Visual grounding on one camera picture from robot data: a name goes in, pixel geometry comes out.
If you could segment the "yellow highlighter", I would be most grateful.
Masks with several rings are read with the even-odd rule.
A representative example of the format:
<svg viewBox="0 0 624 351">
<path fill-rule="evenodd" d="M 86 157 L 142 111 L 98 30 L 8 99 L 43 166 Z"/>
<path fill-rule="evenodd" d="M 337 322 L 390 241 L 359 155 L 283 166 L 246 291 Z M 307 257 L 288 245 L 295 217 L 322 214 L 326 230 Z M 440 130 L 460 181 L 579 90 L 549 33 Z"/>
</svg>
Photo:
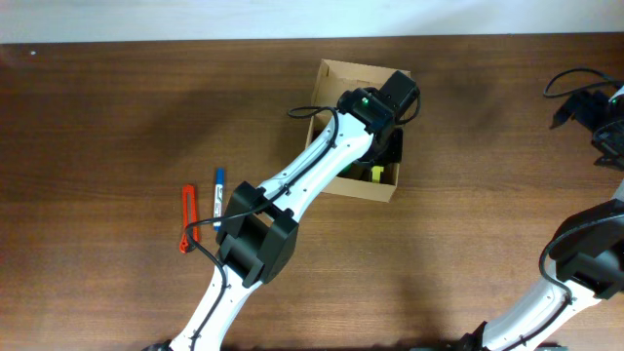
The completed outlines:
<svg viewBox="0 0 624 351">
<path fill-rule="evenodd" d="M 384 173 L 383 166 L 373 166 L 370 169 L 370 181 L 372 183 L 380 183 L 382 180 L 383 173 Z"/>
</svg>

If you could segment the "brown cardboard box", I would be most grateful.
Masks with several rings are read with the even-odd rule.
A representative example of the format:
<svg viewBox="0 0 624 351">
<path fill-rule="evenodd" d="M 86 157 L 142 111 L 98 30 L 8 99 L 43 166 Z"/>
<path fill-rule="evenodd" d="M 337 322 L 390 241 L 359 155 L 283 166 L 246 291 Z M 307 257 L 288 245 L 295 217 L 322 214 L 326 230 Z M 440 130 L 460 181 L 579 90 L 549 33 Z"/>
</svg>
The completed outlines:
<svg viewBox="0 0 624 351">
<path fill-rule="evenodd" d="M 380 89 L 395 71 L 396 68 L 322 58 L 311 102 L 319 106 L 336 105 L 345 91 Z M 323 192 L 388 203 L 398 185 L 399 169 L 400 164 L 385 166 L 381 182 L 372 183 L 371 172 L 354 165 L 349 177 L 337 175 Z"/>
</svg>

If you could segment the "green tape roll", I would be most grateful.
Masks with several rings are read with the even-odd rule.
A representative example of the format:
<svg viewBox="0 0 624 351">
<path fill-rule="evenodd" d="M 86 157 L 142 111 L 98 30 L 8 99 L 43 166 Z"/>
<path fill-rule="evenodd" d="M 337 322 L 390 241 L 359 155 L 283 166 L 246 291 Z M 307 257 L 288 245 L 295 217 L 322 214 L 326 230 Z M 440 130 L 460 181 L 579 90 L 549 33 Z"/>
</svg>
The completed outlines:
<svg viewBox="0 0 624 351">
<path fill-rule="evenodd" d="M 350 173 L 354 170 L 354 165 L 350 164 L 345 167 L 338 175 L 341 177 L 349 177 Z"/>
</svg>

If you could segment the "blue white marker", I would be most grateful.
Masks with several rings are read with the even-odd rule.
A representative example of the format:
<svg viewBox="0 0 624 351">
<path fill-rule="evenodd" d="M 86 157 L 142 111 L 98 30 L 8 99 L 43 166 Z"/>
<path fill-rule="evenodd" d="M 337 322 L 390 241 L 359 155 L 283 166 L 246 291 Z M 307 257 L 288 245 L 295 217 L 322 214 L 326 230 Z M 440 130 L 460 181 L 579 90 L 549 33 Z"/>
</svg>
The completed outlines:
<svg viewBox="0 0 624 351">
<path fill-rule="evenodd" d="M 214 184 L 214 217 L 222 216 L 224 183 L 225 169 L 218 168 L 215 172 Z"/>
</svg>

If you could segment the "orange utility knife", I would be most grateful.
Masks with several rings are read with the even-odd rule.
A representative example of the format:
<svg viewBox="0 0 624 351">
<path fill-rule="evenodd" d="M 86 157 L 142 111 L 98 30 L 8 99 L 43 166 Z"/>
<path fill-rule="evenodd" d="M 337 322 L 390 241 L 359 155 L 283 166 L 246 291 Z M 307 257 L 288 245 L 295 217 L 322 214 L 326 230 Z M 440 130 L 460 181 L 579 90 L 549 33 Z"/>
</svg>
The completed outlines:
<svg viewBox="0 0 624 351">
<path fill-rule="evenodd" d="M 188 224 L 198 220 L 196 188 L 193 184 L 185 184 L 182 187 L 181 202 L 183 228 L 178 248 L 183 254 L 187 254 L 190 253 L 193 248 L 191 247 L 191 243 L 189 242 L 187 235 L 185 234 L 185 228 Z"/>
</svg>

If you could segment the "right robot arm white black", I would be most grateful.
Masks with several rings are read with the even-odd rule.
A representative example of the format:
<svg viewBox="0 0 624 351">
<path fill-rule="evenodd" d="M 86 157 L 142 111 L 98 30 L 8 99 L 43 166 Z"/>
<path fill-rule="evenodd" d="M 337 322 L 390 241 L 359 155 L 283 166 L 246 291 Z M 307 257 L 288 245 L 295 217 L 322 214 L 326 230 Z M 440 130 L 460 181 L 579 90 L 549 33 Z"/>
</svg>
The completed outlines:
<svg viewBox="0 0 624 351">
<path fill-rule="evenodd" d="M 623 90 L 567 101 L 559 127 L 576 119 L 603 156 L 597 166 L 623 170 Z M 567 218 L 538 260 L 540 278 L 506 313 L 464 334 L 454 350 L 543 350 L 543 342 L 583 310 L 623 292 L 623 187 L 593 208 Z"/>
</svg>

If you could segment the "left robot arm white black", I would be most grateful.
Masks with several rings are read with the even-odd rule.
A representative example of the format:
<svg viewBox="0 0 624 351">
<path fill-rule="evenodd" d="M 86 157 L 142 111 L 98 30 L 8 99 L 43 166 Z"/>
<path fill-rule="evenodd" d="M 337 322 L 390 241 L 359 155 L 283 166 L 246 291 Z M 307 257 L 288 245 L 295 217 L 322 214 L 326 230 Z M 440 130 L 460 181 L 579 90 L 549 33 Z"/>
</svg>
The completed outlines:
<svg viewBox="0 0 624 351">
<path fill-rule="evenodd" d="M 402 71 L 379 89 L 344 92 L 328 107 L 326 127 L 286 168 L 258 187 L 242 182 L 235 188 L 224 215 L 216 218 L 216 253 L 193 236 L 201 221 L 186 224 L 191 249 L 214 264 L 214 274 L 184 329 L 153 349 L 219 349 L 249 296 L 289 262 L 299 222 L 315 198 L 352 164 L 371 169 L 398 162 L 394 136 L 410 121 L 409 109 L 419 107 L 420 91 Z"/>
</svg>

